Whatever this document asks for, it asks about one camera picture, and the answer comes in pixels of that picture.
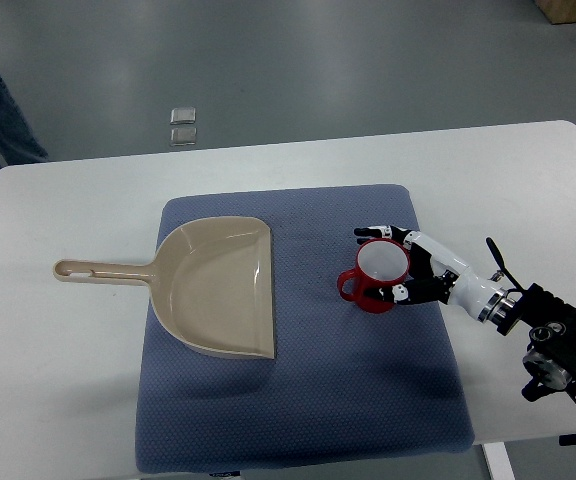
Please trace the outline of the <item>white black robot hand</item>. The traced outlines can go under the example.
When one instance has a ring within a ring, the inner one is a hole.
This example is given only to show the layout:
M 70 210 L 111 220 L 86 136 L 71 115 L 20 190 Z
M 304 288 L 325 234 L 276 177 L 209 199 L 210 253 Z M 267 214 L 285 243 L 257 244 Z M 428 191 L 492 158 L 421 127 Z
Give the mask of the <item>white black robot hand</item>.
M 383 313 L 396 305 L 441 302 L 463 308 L 479 321 L 493 321 L 507 301 L 507 292 L 494 280 L 473 268 L 428 235 L 396 226 L 356 228 L 357 243 L 392 240 L 406 251 L 410 261 L 407 278 L 394 286 L 371 286 L 363 297 L 371 313 Z

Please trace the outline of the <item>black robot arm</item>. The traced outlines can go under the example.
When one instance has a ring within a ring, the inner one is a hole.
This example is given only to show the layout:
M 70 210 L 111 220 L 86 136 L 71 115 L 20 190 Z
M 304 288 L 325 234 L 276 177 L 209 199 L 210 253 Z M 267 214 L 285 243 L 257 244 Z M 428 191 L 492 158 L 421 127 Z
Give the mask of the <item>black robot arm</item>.
M 504 336 L 520 322 L 529 326 L 522 362 L 531 380 L 522 388 L 522 396 L 535 402 L 564 392 L 576 405 L 576 307 L 537 284 L 522 287 L 506 268 L 494 240 L 488 237 L 486 244 L 498 266 L 492 279 L 505 277 L 513 288 L 494 294 L 481 317 Z M 560 436 L 559 444 L 576 445 L 576 433 Z

